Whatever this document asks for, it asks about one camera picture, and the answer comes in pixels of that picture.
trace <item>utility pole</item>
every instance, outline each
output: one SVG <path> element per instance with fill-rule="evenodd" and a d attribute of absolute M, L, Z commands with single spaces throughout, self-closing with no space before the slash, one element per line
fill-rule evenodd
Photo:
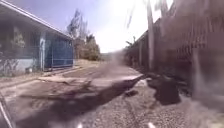
<path fill-rule="evenodd" d="M 142 42 L 139 42 L 139 66 L 142 66 Z"/>
<path fill-rule="evenodd" d="M 150 0 L 147 3 L 147 19 L 148 19 L 148 61 L 149 70 L 154 68 L 154 31 L 153 31 L 153 17 Z"/>

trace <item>pole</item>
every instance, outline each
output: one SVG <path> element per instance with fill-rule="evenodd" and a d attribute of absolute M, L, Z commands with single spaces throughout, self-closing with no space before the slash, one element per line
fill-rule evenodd
<path fill-rule="evenodd" d="M 4 96 L 0 93 L 0 112 L 5 119 L 7 125 L 9 128 L 16 128 L 15 122 L 13 122 L 9 111 L 7 109 L 6 101 Z"/>
<path fill-rule="evenodd" d="M 149 57 L 149 70 L 154 68 L 154 33 L 153 33 L 153 17 L 150 0 L 147 4 L 147 19 L 148 19 L 148 57 Z"/>

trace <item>road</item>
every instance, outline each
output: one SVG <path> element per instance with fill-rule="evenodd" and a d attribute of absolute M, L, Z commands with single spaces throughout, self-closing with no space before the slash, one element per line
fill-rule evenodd
<path fill-rule="evenodd" d="M 16 92 L 2 90 L 18 128 L 148 128 L 149 123 L 156 128 L 204 128 L 216 115 L 179 95 L 172 82 L 117 63 L 65 73 L 63 78 L 74 80 L 36 80 L 16 87 Z"/>

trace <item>blue building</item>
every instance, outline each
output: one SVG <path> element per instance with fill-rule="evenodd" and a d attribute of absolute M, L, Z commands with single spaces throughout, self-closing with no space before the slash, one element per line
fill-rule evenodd
<path fill-rule="evenodd" d="M 0 76 L 73 66 L 73 38 L 0 0 Z"/>

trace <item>bright sky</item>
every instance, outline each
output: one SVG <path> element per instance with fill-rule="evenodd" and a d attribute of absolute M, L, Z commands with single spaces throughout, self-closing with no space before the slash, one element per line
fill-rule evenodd
<path fill-rule="evenodd" d="M 88 21 L 88 28 L 96 37 L 102 53 L 124 48 L 125 41 L 133 42 L 133 36 L 139 38 L 147 30 L 147 0 L 7 0 L 53 26 L 66 31 L 76 8 L 80 9 Z M 154 11 L 157 0 L 150 0 L 153 19 L 160 17 L 160 11 Z M 167 0 L 168 7 L 173 0 Z M 127 28 L 128 17 L 134 8 L 132 21 Z"/>

